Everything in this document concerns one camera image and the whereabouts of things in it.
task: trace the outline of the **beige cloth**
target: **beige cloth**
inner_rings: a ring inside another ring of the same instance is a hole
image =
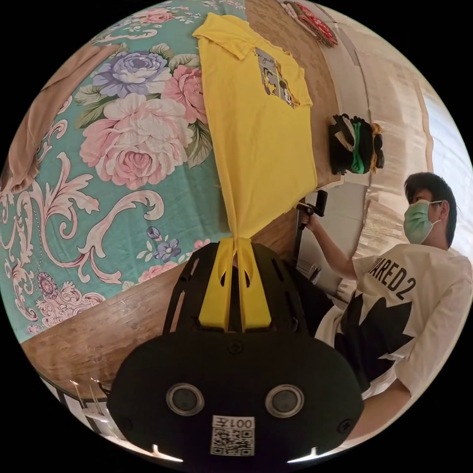
[[[3,166],[0,190],[21,192],[39,172],[36,153],[54,118],[76,87],[119,45],[82,46],[41,89],[13,138]]]

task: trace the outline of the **t-shirt sleeve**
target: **t-shirt sleeve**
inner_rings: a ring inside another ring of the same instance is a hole
[[[465,324],[472,296],[471,277],[452,284],[414,341],[411,353],[394,366],[396,377],[411,396],[432,381],[450,356]]]
[[[254,34],[229,21],[227,16],[209,13],[203,25],[192,34],[194,38],[206,38],[233,54],[239,60],[244,59],[255,47]]]
[[[372,268],[378,258],[377,255],[353,258],[353,268],[355,269],[356,278],[360,280]]]

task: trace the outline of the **white t-shirt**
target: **white t-shirt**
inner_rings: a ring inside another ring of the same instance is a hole
[[[400,244],[353,260],[358,285],[345,311],[330,309],[315,337],[350,362],[366,399],[397,378],[411,395],[449,356],[473,297],[468,258]]]

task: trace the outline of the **label sticker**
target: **label sticker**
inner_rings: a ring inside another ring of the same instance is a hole
[[[210,454],[233,457],[254,455],[255,418],[213,416]]]

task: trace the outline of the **green cloth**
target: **green cloth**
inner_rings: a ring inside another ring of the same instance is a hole
[[[361,123],[353,123],[353,129],[355,130],[355,146],[353,147],[353,162],[351,163],[351,170],[355,174],[363,174],[365,172],[365,165],[361,159],[358,148],[360,146],[360,126]]]

